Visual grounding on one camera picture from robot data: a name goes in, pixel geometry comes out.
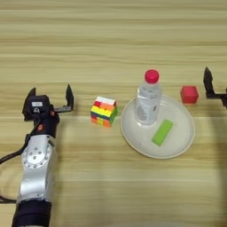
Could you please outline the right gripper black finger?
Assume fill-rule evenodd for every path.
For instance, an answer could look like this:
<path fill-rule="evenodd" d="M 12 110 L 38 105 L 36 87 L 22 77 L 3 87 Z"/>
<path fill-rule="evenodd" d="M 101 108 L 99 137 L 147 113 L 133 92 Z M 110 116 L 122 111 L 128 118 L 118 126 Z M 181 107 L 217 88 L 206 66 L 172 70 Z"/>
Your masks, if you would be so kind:
<path fill-rule="evenodd" d="M 211 71 L 209 70 L 208 67 L 206 67 L 204 71 L 203 82 L 204 82 L 207 98 L 212 98 L 212 99 L 227 98 L 227 92 L 224 94 L 215 93 L 212 81 L 213 81 L 213 76 L 211 74 Z"/>

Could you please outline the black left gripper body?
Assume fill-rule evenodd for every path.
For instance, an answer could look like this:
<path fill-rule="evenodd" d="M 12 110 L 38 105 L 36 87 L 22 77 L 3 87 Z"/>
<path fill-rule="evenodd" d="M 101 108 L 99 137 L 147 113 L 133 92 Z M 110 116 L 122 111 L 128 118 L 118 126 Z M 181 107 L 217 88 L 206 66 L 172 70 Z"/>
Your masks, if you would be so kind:
<path fill-rule="evenodd" d="M 34 114 L 31 116 L 34 122 L 33 136 L 48 135 L 56 137 L 57 126 L 59 124 L 59 116 L 55 114 Z"/>

